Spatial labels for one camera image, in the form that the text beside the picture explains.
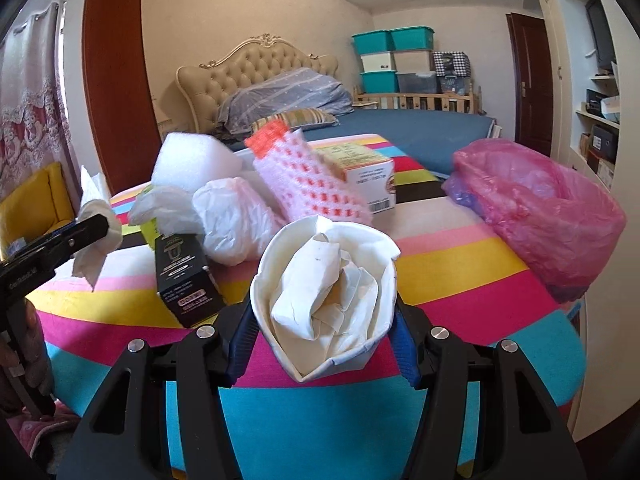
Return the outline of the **left hand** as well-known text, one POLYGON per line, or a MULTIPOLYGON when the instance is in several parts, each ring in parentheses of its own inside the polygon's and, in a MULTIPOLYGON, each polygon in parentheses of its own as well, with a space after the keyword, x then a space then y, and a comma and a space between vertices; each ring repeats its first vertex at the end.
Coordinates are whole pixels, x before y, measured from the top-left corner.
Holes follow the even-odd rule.
MULTIPOLYGON (((25 300, 26 334, 17 341, 26 360, 26 382, 39 390, 44 396, 50 396, 53 389, 51 361, 44 342, 42 326, 35 306, 25 300)), ((10 418, 21 414, 25 404, 15 392, 4 372, 1 372, 1 416, 10 418)))

